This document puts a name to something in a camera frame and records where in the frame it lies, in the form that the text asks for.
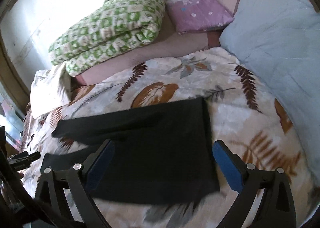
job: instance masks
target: green checkered blanket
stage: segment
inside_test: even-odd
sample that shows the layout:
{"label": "green checkered blanket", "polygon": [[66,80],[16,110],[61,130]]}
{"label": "green checkered blanket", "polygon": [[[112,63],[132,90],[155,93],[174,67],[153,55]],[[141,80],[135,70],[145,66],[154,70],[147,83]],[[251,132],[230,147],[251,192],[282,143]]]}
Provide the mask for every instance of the green checkered blanket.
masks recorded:
{"label": "green checkered blanket", "polygon": [[158,35],[164,0],[107,0],[103,6],[70,27],[51,44],[53,65],[66,62],[70,76],[134,48]]}

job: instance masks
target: purple polka dot fabric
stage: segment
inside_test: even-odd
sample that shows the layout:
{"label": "purple polka dot fabric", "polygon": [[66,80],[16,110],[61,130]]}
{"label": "purple polka dot fabric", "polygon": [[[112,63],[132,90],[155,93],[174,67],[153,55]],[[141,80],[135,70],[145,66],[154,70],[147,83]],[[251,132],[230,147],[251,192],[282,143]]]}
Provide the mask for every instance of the purple polka dot fabric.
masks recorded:
{"label": "purple polka dot fabric", "polygon": [[168,14],[180,34],[225,28],[233,21],[217,0],[167,0]]}

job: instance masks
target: floral blanket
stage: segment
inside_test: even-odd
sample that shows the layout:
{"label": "floral blanket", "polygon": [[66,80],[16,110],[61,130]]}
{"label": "floral blanket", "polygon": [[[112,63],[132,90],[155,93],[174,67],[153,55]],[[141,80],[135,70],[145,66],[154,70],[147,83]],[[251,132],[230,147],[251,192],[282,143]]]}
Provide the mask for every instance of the floral blanket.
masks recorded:
{"label": "floral blanket", "polygon": [[106,0],[70,27],[49,48],[53,65],[67,61],[70,76],[154,41],[161,28],[164,0]]}
{"label": "floral blanket", "polygon": [[[300,225],[315,209],[316,198],[306,159],[286,112],[267,88],[236,57],[219,48],[182,58],[157,58],[124,70],[105,81],[76,89],[72,102],[38,119],[26,121],[25,149],[40,151],[41,159],[24,171],[25,189],[34,196],[45,153],[65,154],[84,145],[51,136],[57,122],[135,107],[206,98],[211,117],[212,142],[223,140],[244,162],[262,170],[282,167],[289,177]],[[237,192],[230,189],[218,169],[220,192],[197,205],[150,206],[95,200],[114,228],[216,227],[230,209]],[[80,220],[71,194],[67,199]],[[256,200],[243,227],[249,226],[258,209]]]}

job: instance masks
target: white cloth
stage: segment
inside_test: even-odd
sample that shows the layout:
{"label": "white cloth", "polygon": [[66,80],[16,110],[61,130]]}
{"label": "white cloth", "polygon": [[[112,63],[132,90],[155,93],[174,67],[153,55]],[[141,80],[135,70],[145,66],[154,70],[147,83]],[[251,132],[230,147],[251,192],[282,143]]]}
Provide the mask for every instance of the white cloth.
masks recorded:
{"label": "white cloth", "polygon": [[39,70],[31,85],[30,106],[34,119],[70,103],[71,78],[65,63],[51,70]]}

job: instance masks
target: folded black garment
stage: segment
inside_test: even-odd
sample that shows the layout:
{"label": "folded black garment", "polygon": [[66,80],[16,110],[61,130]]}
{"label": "folded black garment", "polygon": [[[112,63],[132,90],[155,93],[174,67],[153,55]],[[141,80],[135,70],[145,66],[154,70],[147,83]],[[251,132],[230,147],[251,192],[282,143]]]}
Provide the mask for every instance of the folded black garment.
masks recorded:
{"label": "folded black garment", "polygon": [[82,163],[105,139],[115,154],[90,195],[137,204],[200,201],[219,190],[212,155],[210,117],[202,98],[59,121],[53,137],[89,145],[66,154],[46,154],[41,172]]}

